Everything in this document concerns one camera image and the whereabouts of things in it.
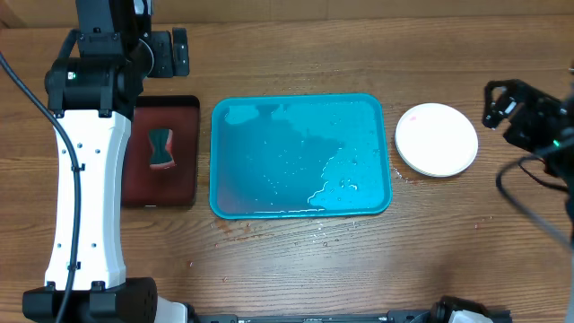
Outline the green red sponge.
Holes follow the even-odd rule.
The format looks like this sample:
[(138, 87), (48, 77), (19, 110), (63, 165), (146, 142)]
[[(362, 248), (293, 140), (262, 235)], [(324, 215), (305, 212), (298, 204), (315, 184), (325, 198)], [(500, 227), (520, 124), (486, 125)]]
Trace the green red sponge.
[(176, 166), (172, 155), (173, 131), (168, 128), (156, 128), (149, 131), (152, 147), (150, 168), (153, 170), (166, 170)]

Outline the pink white plate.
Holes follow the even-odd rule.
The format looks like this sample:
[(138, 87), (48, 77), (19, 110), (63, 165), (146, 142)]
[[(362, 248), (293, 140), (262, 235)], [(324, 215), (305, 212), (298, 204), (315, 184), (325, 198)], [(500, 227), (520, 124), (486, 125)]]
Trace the pink white plate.
[(479, 148), (471, 121), (441, 103), (423, 103), (407, 110), (396, 125), (395, 144), (409, 167), (435, 178), (452, 177), (466, 170)]

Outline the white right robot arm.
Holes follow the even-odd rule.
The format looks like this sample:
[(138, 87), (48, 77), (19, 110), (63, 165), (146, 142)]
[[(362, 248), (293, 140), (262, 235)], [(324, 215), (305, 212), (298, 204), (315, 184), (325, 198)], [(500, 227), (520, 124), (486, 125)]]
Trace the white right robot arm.
[(560, 100), (518, 79), (489, 81), (484, 86), (483, 125), (495, 129), (502, 120), (509, 122), (505, 140), (527, 155), (507, 163), (497, 173), (495, 184), (501, 196), (531, 223), (555, 239), (566, 250), (573, 250), (573, 236), (563, 234), (541, 215), (529, 209), (504, 187), (504, 175), (525, 162), (540, 161), (544, 172), (561, 179), (556, 185), (539, 178), (543, 187), (568, 195), (566, 214), (573, 217), (573, 98)]

